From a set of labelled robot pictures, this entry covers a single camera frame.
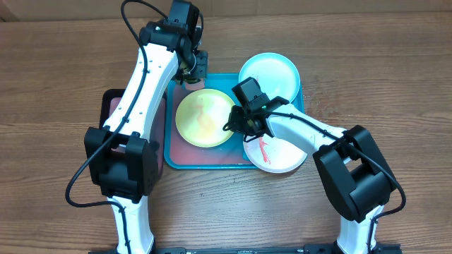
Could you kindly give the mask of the pink sponge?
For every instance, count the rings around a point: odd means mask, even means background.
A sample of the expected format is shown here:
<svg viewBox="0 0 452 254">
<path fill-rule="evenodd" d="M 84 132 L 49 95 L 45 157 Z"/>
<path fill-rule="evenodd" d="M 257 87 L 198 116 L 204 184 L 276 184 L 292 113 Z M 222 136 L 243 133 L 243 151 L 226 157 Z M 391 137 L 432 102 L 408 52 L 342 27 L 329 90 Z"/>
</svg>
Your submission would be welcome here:
<svg viewBox="0 0 452 254">
<path fill-rule="evenodd" d="M 185 81 L 184 87 L 191 91 L 201 90 L 205 87 L 205 81 L 204 79 Z"/>
</svg>

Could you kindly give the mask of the white plate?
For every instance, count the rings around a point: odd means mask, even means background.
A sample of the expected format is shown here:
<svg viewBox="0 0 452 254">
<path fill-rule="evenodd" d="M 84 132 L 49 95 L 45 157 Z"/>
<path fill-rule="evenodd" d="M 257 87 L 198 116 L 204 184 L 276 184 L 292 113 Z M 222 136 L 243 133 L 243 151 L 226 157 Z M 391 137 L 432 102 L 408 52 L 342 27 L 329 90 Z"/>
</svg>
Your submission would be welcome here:
<svg viewBox="0 0 452 254">
<path fill-rule="evenodd" d="M 300 167 L 307 153 L 293 144 L 264 135 L 250 142 L 243 142 L 248 159 L 259 169 L 269 173 L 283 174 Z"/>
</svg>

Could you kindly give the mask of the yellow plate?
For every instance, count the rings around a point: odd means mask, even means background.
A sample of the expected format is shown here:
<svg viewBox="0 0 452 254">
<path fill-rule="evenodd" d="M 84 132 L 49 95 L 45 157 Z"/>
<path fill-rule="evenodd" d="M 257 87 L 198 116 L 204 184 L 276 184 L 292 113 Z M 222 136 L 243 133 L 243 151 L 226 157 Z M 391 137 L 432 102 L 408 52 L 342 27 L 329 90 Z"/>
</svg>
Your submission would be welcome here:
<svg viewBox="0 0 452 254">
<path fill-rule="evenodd" d="M 188 94 L 177 107 L 175 124 L 183 139 L 196 147 L 215 147 L 228 141 L 224 131 L 233 100 L 224 92 L 202 89 Z"/>
</svg>

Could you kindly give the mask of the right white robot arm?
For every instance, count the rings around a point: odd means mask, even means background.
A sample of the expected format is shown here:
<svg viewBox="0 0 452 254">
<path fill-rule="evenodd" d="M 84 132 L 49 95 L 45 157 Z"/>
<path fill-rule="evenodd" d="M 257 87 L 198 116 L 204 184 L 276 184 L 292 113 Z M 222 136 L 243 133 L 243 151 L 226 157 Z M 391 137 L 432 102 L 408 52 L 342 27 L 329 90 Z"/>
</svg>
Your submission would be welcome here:
<svg viewBox="0 0 452 254">
<path fill-rule="evenodd" d="M 401 186 L 367 129 L 329 126 L 279 102 L 234 106 L 223 128 L 241 133 L 247 142 L 265 134 L 285 140 L 314 159 L 340 215 L 340 233 L 333 243 L 305 245 L 304 253 L 401 253 L 398 244 L 376 241 L 380 218 L 400 211 L 385 211 L 384 205 Z"/>
</svg>

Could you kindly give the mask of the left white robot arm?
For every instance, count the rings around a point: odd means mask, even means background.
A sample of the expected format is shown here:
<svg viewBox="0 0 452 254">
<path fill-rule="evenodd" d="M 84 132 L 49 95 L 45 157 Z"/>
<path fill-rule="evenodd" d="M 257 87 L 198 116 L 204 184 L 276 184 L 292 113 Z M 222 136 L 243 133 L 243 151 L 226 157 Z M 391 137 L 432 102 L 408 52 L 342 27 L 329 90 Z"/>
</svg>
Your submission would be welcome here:
<svg viewBox="0 0 452 254">
<path fill-rule="evenodd" d="M 114 211 L 118 244 L 114 253 L 151 253 L 148 196 L 159 165 L 150 136 L 163 94 L 171 80 L 204 77 L 205 51 L 198 45 L 202 26 L 178 20 L 150 22 L 136 35 L 138 55 L 118 105 L 84 137 L 92 182 Z"/>
</svg>

